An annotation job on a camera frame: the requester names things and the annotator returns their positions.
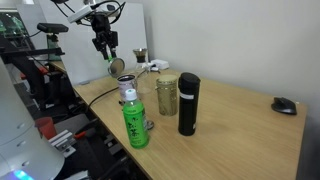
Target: green tea bottle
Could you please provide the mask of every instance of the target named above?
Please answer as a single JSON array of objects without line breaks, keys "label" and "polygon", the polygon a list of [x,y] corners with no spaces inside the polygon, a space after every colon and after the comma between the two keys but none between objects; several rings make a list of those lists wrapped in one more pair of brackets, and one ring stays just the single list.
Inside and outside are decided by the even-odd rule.
[{"label": "green tea bottle", "polygon": [[137,98],[135,89],[126,90],[126,103],[123,106],[123,116],[131,146],[136,149],[147,146],[149,142],[147,120],[144,106]]}]

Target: silver can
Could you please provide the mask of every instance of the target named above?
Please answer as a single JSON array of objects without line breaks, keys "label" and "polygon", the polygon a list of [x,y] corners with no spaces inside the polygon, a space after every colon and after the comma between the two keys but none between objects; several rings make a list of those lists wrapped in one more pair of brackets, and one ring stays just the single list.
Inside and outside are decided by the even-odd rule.
[{"label": "silver can", "polygon": [[157,79],[159,113],[173,116],[177,113],[177,76],[161,75]]},{"label": "silver can", "polygon": [[134,75],[122,75],[117,78],[118,86],[120,91],[120,96],[122,101],[126,101],[126,90],[128,89],[136,89],[137,82],[136,77]]}]

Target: computer mouse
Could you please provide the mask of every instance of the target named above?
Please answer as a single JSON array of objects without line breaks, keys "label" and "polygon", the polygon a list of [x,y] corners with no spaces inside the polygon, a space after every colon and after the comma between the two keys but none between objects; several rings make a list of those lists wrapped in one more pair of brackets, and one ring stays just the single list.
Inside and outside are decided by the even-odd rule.
[{"label": "computer mouse", "polygon": [[271,105],[271,108],[274,111],[284,113],[284,114],[290,114],[290,115],[297,114],[296,104],[284,97],[275,97],[274,103]]}]

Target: white bottle cap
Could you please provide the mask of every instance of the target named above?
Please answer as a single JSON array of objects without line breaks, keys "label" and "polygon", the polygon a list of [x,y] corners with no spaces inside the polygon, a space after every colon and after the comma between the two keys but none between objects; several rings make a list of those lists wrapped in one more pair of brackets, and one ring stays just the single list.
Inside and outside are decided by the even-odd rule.
[{"label": "white bottle cap", "polygon": [[126,100],[133,101],[137,99],[137,92],[135,89],[126,90]]}]

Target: white wall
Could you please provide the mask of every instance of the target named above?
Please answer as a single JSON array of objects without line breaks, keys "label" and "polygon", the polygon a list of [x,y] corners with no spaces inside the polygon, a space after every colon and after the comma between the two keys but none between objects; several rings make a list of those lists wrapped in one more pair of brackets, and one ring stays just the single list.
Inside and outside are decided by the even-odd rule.
[{"label": "white wall", "polygon": [[149,55],[172,68],[320,110],[320,1],[129,0],[145,5]]}]

